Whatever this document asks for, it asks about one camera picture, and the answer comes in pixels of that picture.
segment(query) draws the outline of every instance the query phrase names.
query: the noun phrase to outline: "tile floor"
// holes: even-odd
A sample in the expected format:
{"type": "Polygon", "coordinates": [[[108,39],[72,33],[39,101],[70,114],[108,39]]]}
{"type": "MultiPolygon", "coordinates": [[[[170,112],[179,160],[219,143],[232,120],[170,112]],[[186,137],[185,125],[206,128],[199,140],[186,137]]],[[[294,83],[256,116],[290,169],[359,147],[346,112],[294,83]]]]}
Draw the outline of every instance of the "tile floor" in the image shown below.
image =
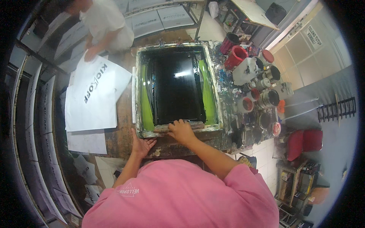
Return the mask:
{"type": "MultiPolygon", "coordinates": [[[[196,28],[187,29],[186,32],[192,39],[195,38],[196,28]]],[[[226,37],[226,31],[207,11],[204,11],[203,21],[201,22],[198,36],[200,36],[199,40],[223,41],[226,37]]]]}
{"type": "MultiPolygon", "coordinates": [[[[258,172],[261,173],[273,196],[275,196],[277,186],[277,159],[272,158],[274,153],[274,139],[263,141],[260,145],[254,145],[252,150],[244,151],[242,153],[256,157],[256,168],[258,169],[258,172]]],[[[236,154],[231,155],[230,157],[238,160],[241,156],[241,154],[236,154]]]]}

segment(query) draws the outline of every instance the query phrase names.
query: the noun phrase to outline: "orange object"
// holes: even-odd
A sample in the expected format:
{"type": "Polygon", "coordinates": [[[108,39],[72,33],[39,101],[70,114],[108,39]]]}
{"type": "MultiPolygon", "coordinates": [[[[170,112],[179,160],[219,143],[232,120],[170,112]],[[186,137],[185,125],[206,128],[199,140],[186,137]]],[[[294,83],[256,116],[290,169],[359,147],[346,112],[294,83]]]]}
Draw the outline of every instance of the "orange object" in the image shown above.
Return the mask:
{"type": "Polygon", "coordinates": [[[276,108],[279,113],[284,113],[285,112],[284,107],[285,107],[285,101],[281,100],[279,101],[279,105],[276,108]]]}

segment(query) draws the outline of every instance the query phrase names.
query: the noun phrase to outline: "lid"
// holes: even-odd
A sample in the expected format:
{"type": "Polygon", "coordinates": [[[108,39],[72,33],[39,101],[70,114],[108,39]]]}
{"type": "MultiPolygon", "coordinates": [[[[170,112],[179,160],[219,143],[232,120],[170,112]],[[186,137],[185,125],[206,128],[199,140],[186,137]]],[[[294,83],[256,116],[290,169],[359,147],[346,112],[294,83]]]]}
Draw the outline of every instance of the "lid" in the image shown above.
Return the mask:
{"type": "Polygon", "coordinates": [[[275,59],[273,54],[271,54],[271,52],[269,52],[268,50],[263,50],[262,51],[262,57],[268,62],[268,63],[272,63],[275,59]]]}
{"type": "Polygon", "coordinates": [[[263,84],[266,86],[266,87],[270,87],[271,86],[271,82],[268,78],[264,78],[263,79],[263,84]]]}
{"type": "Polygon", "coordinates": [[[250,86],[251,86],[251,88],[256,88],[256,83],[255,82],[250,82],[250,86]]]}
{"type": "Polygon", "coordinates": [[[281,132],[281,124],[279,122],[275,122],[272,126],[273,136],[279,136],[281,132]]]}

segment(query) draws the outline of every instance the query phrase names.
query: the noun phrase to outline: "chair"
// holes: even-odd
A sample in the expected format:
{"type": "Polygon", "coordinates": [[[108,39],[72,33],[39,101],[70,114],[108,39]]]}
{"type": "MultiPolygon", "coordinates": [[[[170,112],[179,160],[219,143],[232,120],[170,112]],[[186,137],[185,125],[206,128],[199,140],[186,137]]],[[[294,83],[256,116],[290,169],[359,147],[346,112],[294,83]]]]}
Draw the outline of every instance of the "chair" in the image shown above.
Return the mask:
{"type": "Polygon", "coordinates": [[[318,129],[297,130],[288,138],[287,160],[293,161],[302,152],[320,151],[322,149],[323,132],[318,129]]]}

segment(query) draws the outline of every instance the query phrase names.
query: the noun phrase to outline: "plastic bag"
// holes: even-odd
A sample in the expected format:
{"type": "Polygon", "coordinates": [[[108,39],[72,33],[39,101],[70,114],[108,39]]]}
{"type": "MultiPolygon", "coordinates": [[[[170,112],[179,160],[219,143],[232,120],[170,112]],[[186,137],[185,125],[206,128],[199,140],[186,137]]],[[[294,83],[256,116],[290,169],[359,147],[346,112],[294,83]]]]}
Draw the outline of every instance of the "plastic bag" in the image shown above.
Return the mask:
{"type": "Polygon", "coordinates": [[[208,6],[210,11],[210,16],[212,18],[216,18],[219,13],[218,3],[216,1],[211,1],[208,6]]]}

